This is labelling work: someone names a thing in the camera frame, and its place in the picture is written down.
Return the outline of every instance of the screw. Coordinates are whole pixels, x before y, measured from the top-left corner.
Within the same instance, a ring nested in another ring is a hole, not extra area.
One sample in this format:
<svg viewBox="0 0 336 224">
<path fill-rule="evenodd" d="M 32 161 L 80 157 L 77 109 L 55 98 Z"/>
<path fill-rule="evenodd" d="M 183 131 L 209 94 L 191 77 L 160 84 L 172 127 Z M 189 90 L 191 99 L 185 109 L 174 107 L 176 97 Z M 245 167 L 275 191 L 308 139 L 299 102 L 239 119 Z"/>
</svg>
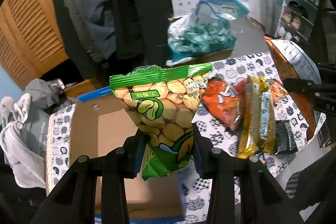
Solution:
<svg viewBox="0 0 336 224">
<path fill-rule="evenodd" d="M 211 152 L 214 154 L 220 154 L 222 152 L 222 150 L 218 147 L 214 147 L 211 149 Z"/>
<path fill-rule="evenodd" d="M 115 149 L 115 152 L 116 152 L 117 154 L 122 154 L 122 153 L 125 152 L 125 148 L 123 148 L 123 147 L 118 147 L 118 148 Z"/>
<path fill-rule="evenodd" d="M 87 160 L 87 156 L 85 156 L 85 155 L 81 155 L 81 156 L 78 157 L 79 162 L 85 162 L 86 160 Z"/>
<path fill-rule="evenodd" d="M 249 159 L 250 159 L 251 162 L 257 162 L 258 161 L 257 156 L 250 156 Z"/>
</svg>

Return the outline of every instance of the white label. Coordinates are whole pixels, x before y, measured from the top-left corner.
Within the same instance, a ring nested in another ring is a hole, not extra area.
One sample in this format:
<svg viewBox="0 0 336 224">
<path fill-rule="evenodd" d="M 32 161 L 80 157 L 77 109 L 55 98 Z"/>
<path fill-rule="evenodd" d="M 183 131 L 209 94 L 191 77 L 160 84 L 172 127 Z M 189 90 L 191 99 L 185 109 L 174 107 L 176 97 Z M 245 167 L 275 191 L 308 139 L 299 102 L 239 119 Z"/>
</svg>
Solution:
<svg viewBox="0 0 336 224">
<path fill-rule="evenodd" d="M 312 80 L 317 85 L 321 84 L 321 77 L 317 66 L 297 44 L 281 39 L 271 40 L 271 42 L 293 66 L 300 79 Z"/>
</svg>

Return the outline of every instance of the cardboard box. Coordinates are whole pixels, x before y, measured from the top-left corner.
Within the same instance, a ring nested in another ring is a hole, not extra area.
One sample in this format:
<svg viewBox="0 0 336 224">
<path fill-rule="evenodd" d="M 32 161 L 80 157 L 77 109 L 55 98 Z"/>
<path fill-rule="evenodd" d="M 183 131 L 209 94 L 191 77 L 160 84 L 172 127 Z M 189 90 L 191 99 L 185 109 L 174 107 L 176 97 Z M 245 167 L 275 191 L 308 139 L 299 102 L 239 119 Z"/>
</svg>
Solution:
<svg viewBox="0 0 336 224">
<path fill-rule="evenodd" d="M 90 158 L 104 156 L 122 146 L 125 139 L 135 135 L 136 131 L 137 126 L 114 94 L 79 101 L 71 121 L 70 164 L 80 155 Z M 176 176 L 143 181 L 141 172 L 142 169 L 134 180 L 125 179 L 130 220 L 141 223 L 182 221 L 184 212 Z M 97 180 L 96 209 L 100 209 L 100 199 L 101 178 Z"/>
</svg>

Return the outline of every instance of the crumpled plastic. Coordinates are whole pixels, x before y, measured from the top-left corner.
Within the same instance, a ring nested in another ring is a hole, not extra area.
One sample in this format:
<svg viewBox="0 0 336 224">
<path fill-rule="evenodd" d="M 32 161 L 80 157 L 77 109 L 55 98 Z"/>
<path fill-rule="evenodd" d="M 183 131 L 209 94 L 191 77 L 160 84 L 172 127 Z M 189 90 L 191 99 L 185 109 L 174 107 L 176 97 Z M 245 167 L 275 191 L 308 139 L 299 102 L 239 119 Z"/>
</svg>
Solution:
<svg viewBox="0 0 336 224">
<path fill-rule="evenodd" d="M 221 19 L 214 23 L 189 26 L 168 44 L 173 52 L 191 52 L 197 56 L 233 48 L 235 42 L 229 20 Z"/>
</svg>

